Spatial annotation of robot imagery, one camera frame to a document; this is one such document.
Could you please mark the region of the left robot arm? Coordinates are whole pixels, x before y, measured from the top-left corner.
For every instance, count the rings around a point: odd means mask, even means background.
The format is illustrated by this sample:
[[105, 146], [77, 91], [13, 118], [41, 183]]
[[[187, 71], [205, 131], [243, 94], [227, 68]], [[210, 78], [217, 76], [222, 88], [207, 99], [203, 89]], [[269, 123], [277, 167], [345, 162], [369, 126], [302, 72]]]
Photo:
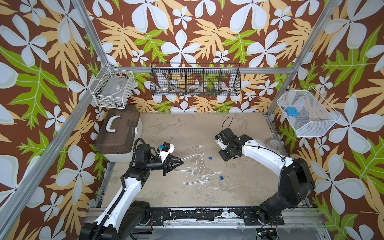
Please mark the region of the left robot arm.
[[120, 177], [121, 187], [103, 213], [81, 229], [80, 240], [126, 240], [139, 224], [150, 221], [150, 204], [135, 201], [148, 180], [151, 171], [161, 170], [163, 175], [181, 166], [184, 161], [172, 155], [174, 145], [163, 143], [156, 149], [149, 144], [134, 145], [130, 166]]

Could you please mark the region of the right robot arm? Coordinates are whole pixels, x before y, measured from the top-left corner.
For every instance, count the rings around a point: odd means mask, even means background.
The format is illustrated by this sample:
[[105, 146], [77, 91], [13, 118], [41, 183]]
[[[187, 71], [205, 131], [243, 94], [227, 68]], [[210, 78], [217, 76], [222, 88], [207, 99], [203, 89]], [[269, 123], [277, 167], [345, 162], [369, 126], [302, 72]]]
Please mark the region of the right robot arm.
[[278, 154], [247, 135], [238, 137], [229, 128], [216, 135], [215, 141], [225, 162], [245, 156], [267, 167], [279, 178], [278, 191], [259, 206], [258, 216], [264, 223], [281, 211], [297, 206], [315, 190], [315, 181], [303, 159]]

